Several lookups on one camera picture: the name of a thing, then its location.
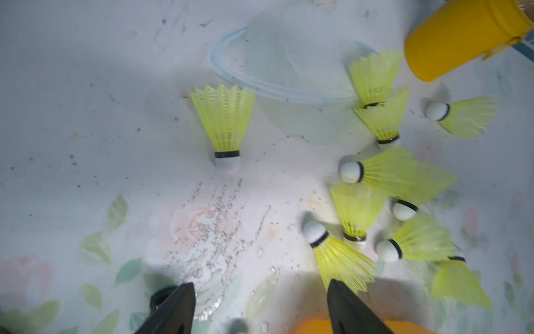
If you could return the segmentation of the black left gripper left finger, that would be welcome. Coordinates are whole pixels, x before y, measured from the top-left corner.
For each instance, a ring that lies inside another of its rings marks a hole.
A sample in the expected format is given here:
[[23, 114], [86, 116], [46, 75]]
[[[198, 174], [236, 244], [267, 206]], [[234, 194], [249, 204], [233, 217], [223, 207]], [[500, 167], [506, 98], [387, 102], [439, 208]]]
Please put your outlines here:
[[150, 314], [135, 334], [190, 334], [196, 310], [193, 283], [173, 285], [150, 297]]

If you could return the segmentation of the yellow-green shuttlecock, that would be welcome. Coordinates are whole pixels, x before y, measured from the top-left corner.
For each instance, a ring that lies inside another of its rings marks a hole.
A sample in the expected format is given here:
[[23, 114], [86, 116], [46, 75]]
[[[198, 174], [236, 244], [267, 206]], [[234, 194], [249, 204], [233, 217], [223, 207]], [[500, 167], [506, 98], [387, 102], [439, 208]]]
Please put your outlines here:
[[426, 213], [404, 221], [393, 235], [375, 247], [378, 257], [385, 262], [445, 261], [454, 255], [455, 249], [450, 230]]
[[383, 102], [355, 107], [353, 111], [375, 136], [381, 151], [400, 146], [400, 126], [410, 97], [410, 89], [393, 90]]
[[491, 299], [476, 275], [459, 253], [443, 261], [431, 283], [431, 294], [436, 299], [452, 299], [466, 306], [493, 309]]
[[256, 98], [254, 91], [234, 85], [205, 86], [190, 92], [193, 105], [214, 146], [215, 166], [233, 174], [241, 164], [240, 147]]
[[341, 163], [339, 176], [346, 183], [364, 183], [390, 196], [401, 197], [409, 192], [417, 179], [417, 164], [408, 149], [392, 148], [365, 160]]
[[475, 97], [454, 103], [431, 101], [424, 115], [449, 134], [469, 139], [485, 132], [496, 115], [497, 103], [491, 97]]
[[317, 260], [326, 289], [332, 281], [343, 282], [352, 292], [366, 292], [374, 282], [375, 262], [357, 249], [332, 236], [318, 221], [303, 225], [303, 236]]
[[349, 66], [360, 108], [375, 107], [385, 102], [392, 92], [402, 58], [399, 51], [385, 51], [361, 57]]
[[368, 232], [378, 219], [389, 196], [366, 184], [339, 183], [330, 187], [337, 214], [343, 227], [343, 240], [363, 250]]
[[426, 203], [457, 182], [452, 172], [428, 162], [419, 162], [416, 172], [417, 177], [409, 191], [396, 198], [392, 205], [392, 214], [399, 221], [415, 217]]

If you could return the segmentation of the orange plastic storage box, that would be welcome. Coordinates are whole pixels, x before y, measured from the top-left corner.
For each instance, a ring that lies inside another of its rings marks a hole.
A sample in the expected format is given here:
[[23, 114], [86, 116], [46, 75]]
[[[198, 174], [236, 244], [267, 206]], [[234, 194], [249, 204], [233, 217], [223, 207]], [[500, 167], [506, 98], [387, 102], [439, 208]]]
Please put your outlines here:
[[405, 333], [405, 334], [434, 334], [428, 329], [409, 321], [375, 321], [372, 324], [363, 323], [352, 325], [338, 322], [332, 324], [330, 320], [312, 319], [303, 322], [291, 333]]

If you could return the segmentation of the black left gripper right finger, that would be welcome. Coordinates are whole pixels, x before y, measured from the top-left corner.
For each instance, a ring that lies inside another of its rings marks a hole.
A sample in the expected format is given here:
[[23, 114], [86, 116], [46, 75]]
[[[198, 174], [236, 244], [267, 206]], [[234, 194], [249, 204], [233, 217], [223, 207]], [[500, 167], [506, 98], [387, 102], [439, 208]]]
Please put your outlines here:
[[372, 324], [382, 321], [344, 282], [331, 280], [327, 291], [327, 304], [332, 324]]

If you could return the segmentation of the yellow pen holder cup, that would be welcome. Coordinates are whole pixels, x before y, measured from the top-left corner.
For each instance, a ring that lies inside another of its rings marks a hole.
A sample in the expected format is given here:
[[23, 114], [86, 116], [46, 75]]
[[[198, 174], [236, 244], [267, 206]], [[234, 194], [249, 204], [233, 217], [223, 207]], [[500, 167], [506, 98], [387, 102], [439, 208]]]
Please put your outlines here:
[[407, 64], [424, 82], [488, 59], [533, 30], [532, 1], [447, 1], [408, 34]]

